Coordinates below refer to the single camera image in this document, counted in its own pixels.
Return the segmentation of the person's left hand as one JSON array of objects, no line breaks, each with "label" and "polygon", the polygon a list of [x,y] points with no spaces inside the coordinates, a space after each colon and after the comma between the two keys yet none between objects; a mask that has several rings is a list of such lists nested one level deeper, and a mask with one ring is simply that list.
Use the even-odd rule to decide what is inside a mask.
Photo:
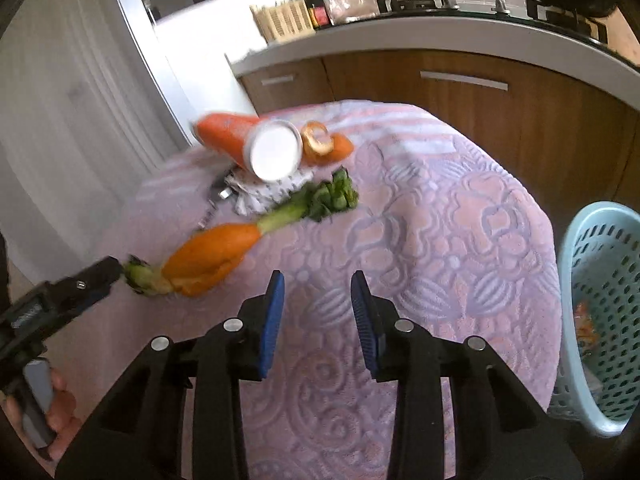
[{"label": "person's left hand", "polygon": [[56,433],[56,438],[44,451],[37,451],[24,433],[22,412],[12,396],[6,396],[2,400],[2,410],[25,448],[32,453],[40,465],[52,472],[70,446],[70,442],[76,437],[81,427],[81,420],[75,416],[76,398],[67,390],[64,377],[56,368],[52,368],[50,375],[53,399],[46,417],[49,427]]}]

